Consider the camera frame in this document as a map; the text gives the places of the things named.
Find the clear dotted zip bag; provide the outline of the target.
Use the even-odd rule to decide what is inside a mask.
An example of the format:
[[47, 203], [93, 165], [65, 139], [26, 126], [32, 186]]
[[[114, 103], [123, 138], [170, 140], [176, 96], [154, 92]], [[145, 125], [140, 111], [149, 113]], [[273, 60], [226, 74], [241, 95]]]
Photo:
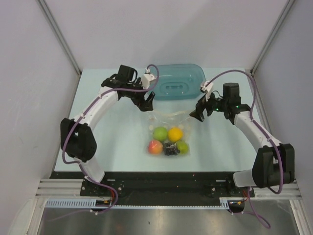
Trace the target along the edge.
[[190, 153], [191, 117], [189, 110], [148, 113], [148, 142], [146, 152], [164, 158], [184, 157]]

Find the orange fruit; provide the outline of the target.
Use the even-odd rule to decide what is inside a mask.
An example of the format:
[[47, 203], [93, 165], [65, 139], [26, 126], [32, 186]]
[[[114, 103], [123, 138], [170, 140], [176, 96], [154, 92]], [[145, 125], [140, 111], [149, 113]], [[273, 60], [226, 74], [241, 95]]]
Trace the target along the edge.
[[183, 138], [183, 131], [178, 127], [173, 127], [168, 131], [168, 139], [171, 142], [178, 142]]

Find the green apple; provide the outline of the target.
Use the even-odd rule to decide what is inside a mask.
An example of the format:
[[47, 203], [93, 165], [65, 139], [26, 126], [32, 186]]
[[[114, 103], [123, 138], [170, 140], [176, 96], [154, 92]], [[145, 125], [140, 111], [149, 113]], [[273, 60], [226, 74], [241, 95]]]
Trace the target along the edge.
[[156, 127], [153, 130], [153, 139], [157, 141], [166, 141], [168, 138], [168, 131], [165, 127]]

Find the green pear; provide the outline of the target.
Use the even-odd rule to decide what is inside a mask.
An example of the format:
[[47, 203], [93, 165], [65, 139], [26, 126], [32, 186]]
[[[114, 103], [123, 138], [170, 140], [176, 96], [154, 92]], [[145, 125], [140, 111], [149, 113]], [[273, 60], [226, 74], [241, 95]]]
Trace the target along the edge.
[[178, 141], [176, 146], [180, 154], [186, 154], [189, 151], [189, 145], [183, 140]]

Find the peach fruit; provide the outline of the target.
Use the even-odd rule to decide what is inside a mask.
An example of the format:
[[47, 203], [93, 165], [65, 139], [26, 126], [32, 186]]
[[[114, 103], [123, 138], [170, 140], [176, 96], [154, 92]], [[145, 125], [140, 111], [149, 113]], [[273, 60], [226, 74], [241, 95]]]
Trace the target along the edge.
[[148, 144], [148, 152], [150, 154], [160, 154], [163, 151], [163, 144], [158, 140], [152, 140]]

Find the black grape bunch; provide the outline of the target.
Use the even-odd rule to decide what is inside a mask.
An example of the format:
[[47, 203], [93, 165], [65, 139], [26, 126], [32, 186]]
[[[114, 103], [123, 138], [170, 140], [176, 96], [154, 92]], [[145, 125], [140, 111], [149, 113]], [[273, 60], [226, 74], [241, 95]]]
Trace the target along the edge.
[[177, 146], [174, 143], [165, 142], [163, 145], [163, 153], [166, 156], [173, 156], [178, 155], [180, 153], [180, 150], [177, 148]]

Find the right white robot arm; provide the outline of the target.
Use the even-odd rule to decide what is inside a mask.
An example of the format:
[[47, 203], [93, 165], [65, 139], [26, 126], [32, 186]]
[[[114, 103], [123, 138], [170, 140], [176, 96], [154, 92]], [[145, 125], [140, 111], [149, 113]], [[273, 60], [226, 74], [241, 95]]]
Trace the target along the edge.
[[208, 81], [201, 84], [201, 92], [204, 96], [198, 100], [190, 116], [203, 122], [204, 111], [208, 116], [214, 111], [222, 112], [245, 135], [256, 151], [252, 169], [233, 173], [232, 180], [225, 184], [225, 190], [230, 196], [238, 196], [244, 187], [278, 186], [278, 191], [281, 191], [284, 184], [294, 182], [294, 147], [281, 143], [253, 118], [252, 108], [241, 103], [237, 83], [225, 83], [222, 97], [215, 97], [213, 84]]

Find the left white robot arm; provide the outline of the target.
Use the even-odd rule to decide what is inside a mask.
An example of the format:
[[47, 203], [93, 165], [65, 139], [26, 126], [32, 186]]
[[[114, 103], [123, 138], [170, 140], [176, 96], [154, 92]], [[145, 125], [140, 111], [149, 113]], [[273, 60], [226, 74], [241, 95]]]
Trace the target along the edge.
[[159, 81], [159, 69], [148, 65], [139, 77], [136, 69], [121, 65], [117, 73], [105, 79], [95, 99], [74, 118], [64, 118], [60, 124], [62, 160], [65, 164], [77, 164], [85, 178], [92, 182], [91, 190], [104, 195], [108, 183], [103, 181], [104, 170], [96, 157], [97, 143], [93, 130], [103, 115], [123, 97], [129, 98], [140, 111], [152, 111]]

